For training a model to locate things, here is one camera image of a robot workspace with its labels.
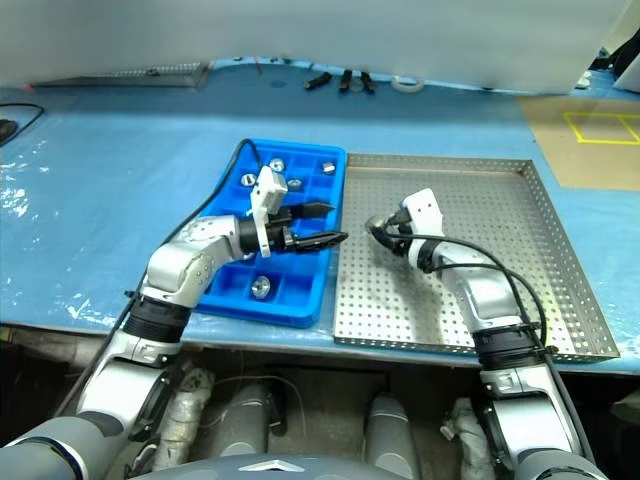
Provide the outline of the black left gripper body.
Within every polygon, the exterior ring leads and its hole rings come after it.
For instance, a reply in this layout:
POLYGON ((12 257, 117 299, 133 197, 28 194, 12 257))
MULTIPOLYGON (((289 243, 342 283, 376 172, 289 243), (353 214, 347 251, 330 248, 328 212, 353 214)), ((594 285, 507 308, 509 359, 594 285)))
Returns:
POLYGON ((267 215, 267 238, 272 251, 297 251, 297 237, 291 231, 291 225, 298 213, 297 206, 284 206, 277 213, 267 215))

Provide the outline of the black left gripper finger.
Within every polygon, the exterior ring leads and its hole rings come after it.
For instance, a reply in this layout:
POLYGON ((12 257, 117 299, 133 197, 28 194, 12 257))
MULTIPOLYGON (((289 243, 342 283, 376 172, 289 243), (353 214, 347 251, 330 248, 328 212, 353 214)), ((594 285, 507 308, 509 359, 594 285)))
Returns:
POLYGON ((294 240, 295 251, 321 251, 333 248, 348 238, 349 234, 341 231, 319 232, 308 237, 297 237, 294 240))
POLYGON ((334 210, 331 204, 312 201, 291 206, 291 217, 293 219, 325 218, 334 210))

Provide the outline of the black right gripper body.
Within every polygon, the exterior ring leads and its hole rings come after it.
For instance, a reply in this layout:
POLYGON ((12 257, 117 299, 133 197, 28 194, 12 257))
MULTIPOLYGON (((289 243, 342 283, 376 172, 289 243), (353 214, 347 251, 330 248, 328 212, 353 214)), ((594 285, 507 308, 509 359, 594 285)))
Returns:
POLYGON ((407 209, 399 209, 397 211, 401 212, 401 223, 398 225, 385 225, 385 230, 391 238, 396 239, 398 242, 398 247, 390 249, 391 251, 407 251, 411 245, 411 240, 408 239, 408 236, 413 234, 410 227, 411 216, 407 209))

